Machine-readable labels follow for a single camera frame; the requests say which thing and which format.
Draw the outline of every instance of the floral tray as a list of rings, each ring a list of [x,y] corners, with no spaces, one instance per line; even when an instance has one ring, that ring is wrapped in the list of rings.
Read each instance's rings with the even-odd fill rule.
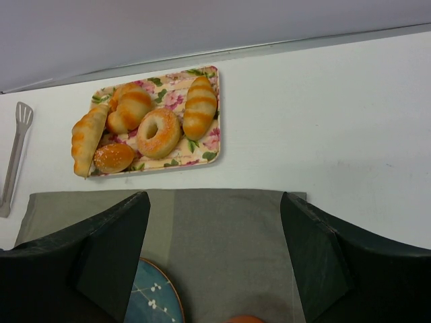
[[[116,176],[124,173],[163,170],[165,168],[203,165],[214,162],[220,153],[220,82],[216,67],[208,66],[200,69],[189,69],[179,73],[142,79],[134,83],[139,84],[152,97],[154,108],[171,109],[176,113],[182,124],[187,91],[195,78],[202,75],[208,77],[218,101],[217,112],[215,113],[213,123],[202,139],[199,141],[192,141],[187,139],[183,133],[178,145],[167,157],[163,159],[150,159],[142,156],[137,150],[137,129],[122,135],[114,135],[105,131],[99,146],[105,146],[110,143],[125,143],[135,150],[136,156],[129,168],[116,174],[104,174],[92,166],[90,177]],[[92,96],[90,109],[97,104],[107,103],[115,89],[119,86],[120,85],[104,87],[98,90]]]

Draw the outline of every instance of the gray cloth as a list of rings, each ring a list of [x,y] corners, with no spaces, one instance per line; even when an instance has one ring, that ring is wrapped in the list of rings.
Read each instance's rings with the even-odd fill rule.
[[[32,194],[17,244],[91,217],[134,192]],[[305,322],[279,216],[281,194],[148,191],[141,256],[171,278],[187,322],[221,323],[239,314],[266,323]]]

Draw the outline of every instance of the blue plate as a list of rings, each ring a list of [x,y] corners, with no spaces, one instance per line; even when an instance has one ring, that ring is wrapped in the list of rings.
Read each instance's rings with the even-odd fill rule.
[[[184,323],[180,299],[168,277],[140,259],[130,294],[125,323]]]

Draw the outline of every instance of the bread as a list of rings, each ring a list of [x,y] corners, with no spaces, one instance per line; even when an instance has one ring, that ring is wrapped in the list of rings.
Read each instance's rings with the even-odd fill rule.
[[[91,109],[72,128],[73,171],[86,178],[92,165],[93,155],[102,136],[109,107],[99,104]]]
[[[169,155],[180,140],[178,117],[167,108],[148,113],[137,131],[137,148],[149,158],[160,159]]]
[[[96,150],[94,164],[103,173],[118,173],[129,167],[135,151],[124,143],[111,143]]]
[[[191,84],[187,92],[183,130],[187,138],[199,140],[207,132],[217,111],[217,98],[205,76],[200,76]]]
[[[136,129],[152,108],[150,95],[135,83],[127,83],[117,89],[109,106],[111,113],[106,128],[116,134]]]

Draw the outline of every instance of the white table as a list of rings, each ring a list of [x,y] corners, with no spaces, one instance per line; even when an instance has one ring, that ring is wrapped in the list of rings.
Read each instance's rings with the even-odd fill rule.
[[[431,248],[431,32],[214,63],[222,85],[222,154],[208,167],[83,180],[71,128],[100,87],[145,73],[0,96],[0,180],[15,105],[35,110],[12,212],[11,248],[34,192],[264,188],[308,193],[327,212]]]

